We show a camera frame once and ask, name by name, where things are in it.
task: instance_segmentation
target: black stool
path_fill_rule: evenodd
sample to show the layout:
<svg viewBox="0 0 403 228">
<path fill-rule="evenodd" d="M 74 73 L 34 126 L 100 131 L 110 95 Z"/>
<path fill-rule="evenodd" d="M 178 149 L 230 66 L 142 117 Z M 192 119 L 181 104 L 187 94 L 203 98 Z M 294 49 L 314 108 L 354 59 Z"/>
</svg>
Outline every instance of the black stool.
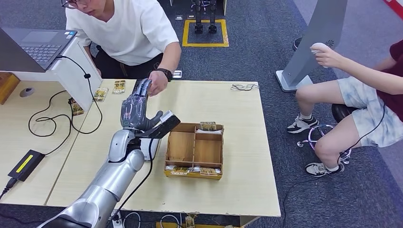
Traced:
<svg viewBox="0 0 403 228">
<path fill-rule="evenodd" d="M 347 107 L 344 104 L 332 104 L 332 114 L 334 119 L 339 123 L 342 119 L 344 119 L 346 116 L 350 115 L 351 113 L 353 113 L 353 111 L 357 110 L 358 108 L 353 108 L 353 107 Z M 320 134 L 322 136 L 324 136 L 325 134 L 322 131 L 322 128 L 334 128 L 334 126 L 332 125 L 328 125 L 328 124 L 319 124 L 313 128 L 311 128 L 311 130 L 308 133 L 308 139 L 304 140 L 304 141 L 299 141 L 297 142 L 297 146 L 298 147 L 303 147 L 304 143 L 309 143 L 309 145 L 311 146 L 311 148 L 313 150 L 315 150 L 315 145 L 314 143 L 317 142 L 317 140 L 312 140 L 311 139 L 311 134 L 315 129 L 318 129 L 318 131 L 320 132 Z M 341 156 L 340 156 L 340 160 L 344 163 L 344 164 L 348 164 L 350 163 L 349 158 L 351 155 L 351 149 L 348 151 L 344 151 L 341 152 Z"/>
</svg>

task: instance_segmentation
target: power adapter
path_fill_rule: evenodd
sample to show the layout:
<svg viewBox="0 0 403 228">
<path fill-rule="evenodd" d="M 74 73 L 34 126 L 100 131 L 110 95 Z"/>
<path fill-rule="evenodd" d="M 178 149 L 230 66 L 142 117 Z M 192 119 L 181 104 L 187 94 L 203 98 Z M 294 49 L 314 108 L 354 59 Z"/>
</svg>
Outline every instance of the power adapter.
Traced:
<svg viewBox="0 0 403 228">
<path fill-rule="evenodd" d="M 29 150 L 9 173 L 9 177 L 18 181 L 25 181 L 44 157 L 45 155 L 42 153 Z"/>
</svg>

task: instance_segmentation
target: white controller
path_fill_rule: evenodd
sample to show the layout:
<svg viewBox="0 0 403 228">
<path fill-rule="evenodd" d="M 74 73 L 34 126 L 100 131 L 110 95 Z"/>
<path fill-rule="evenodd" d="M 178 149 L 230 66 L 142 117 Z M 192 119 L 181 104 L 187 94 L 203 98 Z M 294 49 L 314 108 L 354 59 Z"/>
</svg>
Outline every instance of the white controller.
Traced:
<svg viewBox="0 0 403 228">
<path fill-rule="evenodd" d="M 325 47 L 327 47 L 327 45 L 326 44 L 324 44 L 324 43 L 315 43 L 315 44 L 313 44 L 312 46 L 311 46 L 311 48 L 314 48 L 315 46 L 318 46 L 318 47 L 320 47 L 320 46 L 325 46 Z M 312 52 L 312 54 L 316 54 L 316 53 L 321 53 L 321 51 L 319 51 L 319 50 L 311 50 L 311 52 Z"/>
</svg>

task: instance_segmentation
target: glasses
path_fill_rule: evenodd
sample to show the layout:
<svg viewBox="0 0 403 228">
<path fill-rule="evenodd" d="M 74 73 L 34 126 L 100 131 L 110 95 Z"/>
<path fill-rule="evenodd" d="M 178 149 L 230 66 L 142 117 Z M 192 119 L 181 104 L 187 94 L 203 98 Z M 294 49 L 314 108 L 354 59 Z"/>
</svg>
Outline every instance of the glasses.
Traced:
<svg viewBox="0 0 403 228">
<path fill-rule="evenodd" d="M 61 5 L 68 9 L 77 9 L 78 5 L 87 5 L 91 0 L 61 0 Z"/>
<path fill-rule="evenodd" d="M 250 91 L 252 89 L 259 89 L 257 84 L 248 84 L 248 85 L 232 85 L 231 90 L 235 91 Z"/>
</svg>

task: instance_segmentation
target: laptop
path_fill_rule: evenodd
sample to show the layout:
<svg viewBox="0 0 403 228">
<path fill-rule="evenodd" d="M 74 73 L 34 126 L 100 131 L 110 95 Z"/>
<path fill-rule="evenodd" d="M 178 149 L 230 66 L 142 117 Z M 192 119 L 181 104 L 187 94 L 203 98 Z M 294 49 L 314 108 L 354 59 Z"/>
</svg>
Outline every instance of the laptop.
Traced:
<svg viewBox="0 0 403 228">
<path fill-rule="evenodd" d="M 72 30 L 0 28 L 0 71 L 44 73 L 76 34 Z"/>
</svg>

